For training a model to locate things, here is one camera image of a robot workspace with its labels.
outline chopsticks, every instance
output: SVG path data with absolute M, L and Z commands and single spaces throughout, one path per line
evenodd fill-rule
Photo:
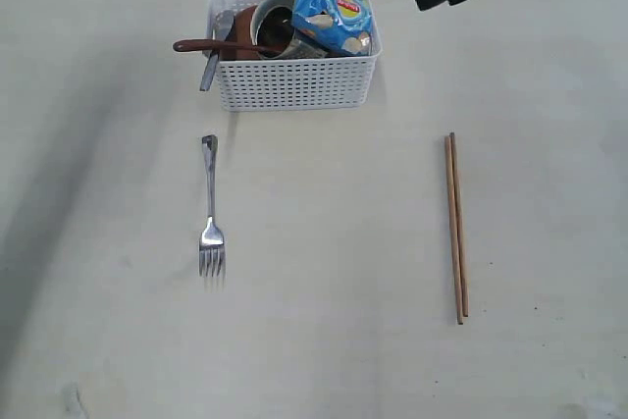
M 455 312 L 458 324 L 469 316 L 467 293 L 464 233 L 462 230 L 462 204 L 460 202 L 460 179 L 455 134 L 445 137 L 445 161 L 447 173 L 447 199 L 449 202 L 449 233 L 451 238 L 451 263 L 453 265 L 453 287 L 455 290 Z

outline fork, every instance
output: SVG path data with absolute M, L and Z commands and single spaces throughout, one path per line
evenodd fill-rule
M 223 278 L 227 272 L 227 259 L 225 257 L 225 238 L 223 232 L 215 224 L 216 219 L 216 191 L 214 188 L 214 176 L 216 173 L 216 154 L 218 151 L 218 138 L 210 134 L 203 136 L 203 156 L 205 157 L 205 170 L 207 171 L 207 226 L 200 234 L 198 243 L 198 275 L 214 277 L 223 272 Z

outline white plastic basket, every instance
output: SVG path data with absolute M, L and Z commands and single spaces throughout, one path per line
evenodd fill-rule
M 209 0 L 208 38 L 213 21 L 224 10 L 240 12 L 262 0 Z M 223 108 L 312 110 L 357 107 L 364 103 L 382 45 L 373 22 L 371 56 L 331 59 L 221 61 L 217 78 Z

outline snack bag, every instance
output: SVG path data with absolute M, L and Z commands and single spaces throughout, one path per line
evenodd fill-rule
M 371 52 L 373 15 L 368 0 L 294 0 L 292 25 L 342 55 Z

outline table surface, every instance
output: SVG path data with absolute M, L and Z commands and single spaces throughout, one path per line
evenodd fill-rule
M 0 0 L 0 417 L 625 416 L 627 2 L 373 0 L 363 106 L 229 114 L 171 49 L 206 0 Z

